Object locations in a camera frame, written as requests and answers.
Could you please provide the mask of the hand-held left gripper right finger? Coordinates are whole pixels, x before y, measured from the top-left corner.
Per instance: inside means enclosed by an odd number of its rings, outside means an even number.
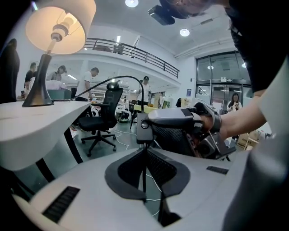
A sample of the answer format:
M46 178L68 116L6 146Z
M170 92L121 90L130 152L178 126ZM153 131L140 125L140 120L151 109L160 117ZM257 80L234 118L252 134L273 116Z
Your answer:
M231 163L148 150L149 171L161 190L159 213L146 231L221 231L233 190Z

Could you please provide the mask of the white marble table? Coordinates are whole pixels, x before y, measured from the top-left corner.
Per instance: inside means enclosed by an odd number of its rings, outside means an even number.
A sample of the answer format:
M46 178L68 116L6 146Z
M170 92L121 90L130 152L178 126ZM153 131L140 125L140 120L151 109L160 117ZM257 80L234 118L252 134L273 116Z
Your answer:
M83 160L70 125L90 102L55 102L52 106L23 107L21 102L0 105L0 167L18 171L36 164L48 182L54 180L44 157L65 137L78 164Z

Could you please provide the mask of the white ceiling pipes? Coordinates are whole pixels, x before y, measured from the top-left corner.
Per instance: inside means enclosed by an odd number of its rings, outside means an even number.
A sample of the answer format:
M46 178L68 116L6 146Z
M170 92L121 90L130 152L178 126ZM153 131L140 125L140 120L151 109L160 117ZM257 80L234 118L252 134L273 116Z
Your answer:
M209 51L218 51L218 50L227 49L227 48L229 49L234 48L233 40L230 37L226 37L226 38L206 42L201 45L197 45L179 54L176 54L174 57L176 59L180 59L186 56L191 56L191 55L194 56L194 55L206 53Z

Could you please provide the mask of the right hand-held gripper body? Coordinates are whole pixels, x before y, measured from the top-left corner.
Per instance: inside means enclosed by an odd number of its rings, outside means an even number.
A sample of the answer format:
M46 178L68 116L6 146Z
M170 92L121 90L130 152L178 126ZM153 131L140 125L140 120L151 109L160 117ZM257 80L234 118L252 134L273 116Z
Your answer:
M235 146L227 145L220 135L221 115L211 105L197 102L189 109L194 118L197 116L212 120L210 129L207 123L201 121L200 131L187 131L186 136L192 148L193 156L205 159L229 159L229 155L236 151Z

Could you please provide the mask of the person's right forearm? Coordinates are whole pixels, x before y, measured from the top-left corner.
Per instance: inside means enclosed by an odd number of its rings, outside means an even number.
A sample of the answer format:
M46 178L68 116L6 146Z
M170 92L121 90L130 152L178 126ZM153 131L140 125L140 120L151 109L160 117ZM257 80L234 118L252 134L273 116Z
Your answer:
M260 109L263 97L261 94L262 91L257 92L247 106L221 116L220 135L222 139L250 133L266 123Z

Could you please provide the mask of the glass entrance door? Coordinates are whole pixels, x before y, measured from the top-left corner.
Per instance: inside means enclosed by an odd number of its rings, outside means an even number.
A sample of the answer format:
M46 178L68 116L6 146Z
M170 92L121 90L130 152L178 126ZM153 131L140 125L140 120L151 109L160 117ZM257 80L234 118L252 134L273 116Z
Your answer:
M233 82L221 82L221 77L233 79ZM226 114L235 92L242 106L248 105L253 97L248 71L239 52L208 55L196 60L196 98L212 105L218 113Z

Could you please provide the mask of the person's right hand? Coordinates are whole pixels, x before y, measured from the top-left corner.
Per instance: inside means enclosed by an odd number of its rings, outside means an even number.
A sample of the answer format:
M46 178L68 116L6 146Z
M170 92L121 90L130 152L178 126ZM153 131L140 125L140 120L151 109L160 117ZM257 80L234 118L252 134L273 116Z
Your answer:
M204 126L203 126L203 131L205 133L207 133L208 131L210 131L214 125L213 123L213 117L212 116L205 116L205 115L201 115L200 116L202 121L204 122Z

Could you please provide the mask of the person's black and white shirt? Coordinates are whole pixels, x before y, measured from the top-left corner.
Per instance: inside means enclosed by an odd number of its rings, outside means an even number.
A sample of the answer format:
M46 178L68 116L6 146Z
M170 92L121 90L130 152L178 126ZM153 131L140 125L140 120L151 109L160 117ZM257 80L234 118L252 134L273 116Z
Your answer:
M289 0L229 0L225 11L275 137L250 151L223 231L289 231Z

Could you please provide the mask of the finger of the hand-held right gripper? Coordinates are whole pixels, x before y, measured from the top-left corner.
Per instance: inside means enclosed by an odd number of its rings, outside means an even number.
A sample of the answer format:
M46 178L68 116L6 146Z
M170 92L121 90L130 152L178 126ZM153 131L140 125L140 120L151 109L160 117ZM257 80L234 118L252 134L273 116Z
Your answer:
M199 156L194 136L202 130L202 119L188 108L154 110L148 114L157 145L166 151Z

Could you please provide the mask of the black balcony railing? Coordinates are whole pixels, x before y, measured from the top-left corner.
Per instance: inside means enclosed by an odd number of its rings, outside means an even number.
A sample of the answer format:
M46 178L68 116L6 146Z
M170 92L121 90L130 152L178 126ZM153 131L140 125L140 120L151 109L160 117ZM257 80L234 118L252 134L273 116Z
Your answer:
M179 69L170 63L164 61L163 59L146 52L136 46L131 46L121 42L115 42L113 40L101 39L101 38L87 38L84 45L85 50L94 51L105 51L118 55L125 55L130 58L135 58L137 60L143 61L147 64L151 64L164 72L171 74L172 76L178 78Z

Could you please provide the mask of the table lamp with white shade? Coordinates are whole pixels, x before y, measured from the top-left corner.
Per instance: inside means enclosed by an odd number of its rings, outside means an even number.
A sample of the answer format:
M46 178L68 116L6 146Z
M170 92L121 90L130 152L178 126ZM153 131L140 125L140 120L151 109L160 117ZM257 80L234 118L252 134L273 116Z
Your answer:
M95 0L44 0L32 13L26 23L26 36L44 54L23 107L54 104L46 87L51 56L74 54L83 49L96 8Z

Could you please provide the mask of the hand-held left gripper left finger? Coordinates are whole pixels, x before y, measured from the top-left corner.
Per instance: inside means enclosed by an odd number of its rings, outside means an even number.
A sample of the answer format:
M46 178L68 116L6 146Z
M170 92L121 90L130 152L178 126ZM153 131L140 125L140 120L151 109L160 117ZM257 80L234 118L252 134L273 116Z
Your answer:
M162 226L139 200L124 199L106 184L105 170L134 150L117 152L76 165L42 188L30 202L13 196L28 219L43 231L160 231ZM68 186L78 188L58 223L43 215Z

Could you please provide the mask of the green box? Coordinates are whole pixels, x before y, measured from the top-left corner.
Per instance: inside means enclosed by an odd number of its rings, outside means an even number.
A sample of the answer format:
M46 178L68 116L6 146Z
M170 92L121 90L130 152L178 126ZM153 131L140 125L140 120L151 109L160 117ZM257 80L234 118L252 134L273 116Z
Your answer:
M68 89L48 90L48 94L52 100L71 99L72 92Z

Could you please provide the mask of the black office chair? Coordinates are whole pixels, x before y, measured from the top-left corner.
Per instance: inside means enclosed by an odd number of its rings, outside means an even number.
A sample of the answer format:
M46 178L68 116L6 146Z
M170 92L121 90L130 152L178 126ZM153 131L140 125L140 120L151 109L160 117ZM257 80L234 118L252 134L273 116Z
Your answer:
M113 146L113 151L116 151L116 145L109 140L107 137L113 137L116 139L114 134L109 132L117 124L117 118L115 111L118 102L122 96L123 88L119 87L117 82L111 82L107 85L104 101L102 104L93 104L93 106L100 107L100 115L92 117L82 117L79 119L79 126L86 132L91 132L93 136L82 138L81 142L84 144L86 140L93 140L91 147L87 153L87 156L91 156L91 151L99 141L103 141Z

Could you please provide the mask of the stacked cardboard boxes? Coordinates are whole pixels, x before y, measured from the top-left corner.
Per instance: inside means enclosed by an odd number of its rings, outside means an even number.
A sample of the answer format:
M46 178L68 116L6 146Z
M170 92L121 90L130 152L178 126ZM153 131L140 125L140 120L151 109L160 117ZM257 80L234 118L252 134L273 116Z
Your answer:
M243 150L250 150L253 149L262 139L262 133L255 130L250 133L239 135L237 146Z

